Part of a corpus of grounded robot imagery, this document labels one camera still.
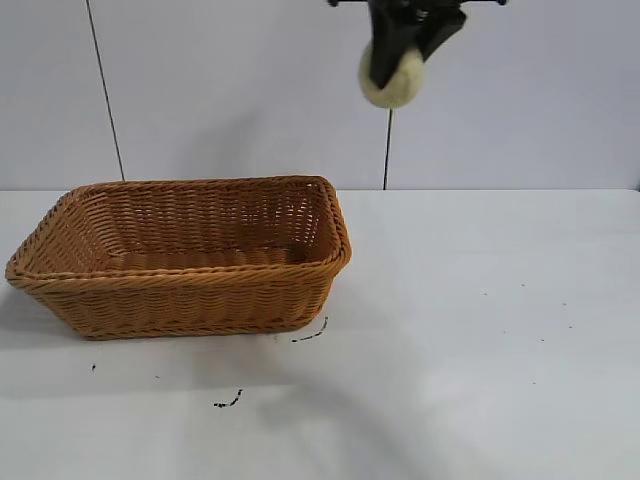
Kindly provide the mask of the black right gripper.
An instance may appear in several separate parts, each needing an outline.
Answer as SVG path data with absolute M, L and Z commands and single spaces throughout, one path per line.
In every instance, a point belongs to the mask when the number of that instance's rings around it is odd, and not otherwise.
M 395 74 L 404 53 L 414 44 L 416 23 L 423 22 L 417 34 L 417 47 L 426 62 L 449 38 L 460 31 L 467 15 L 465 3 L 485 0 L 346 0 L 366 3 L 371 19 L 371 63 L 369 77 L 384 89 Z

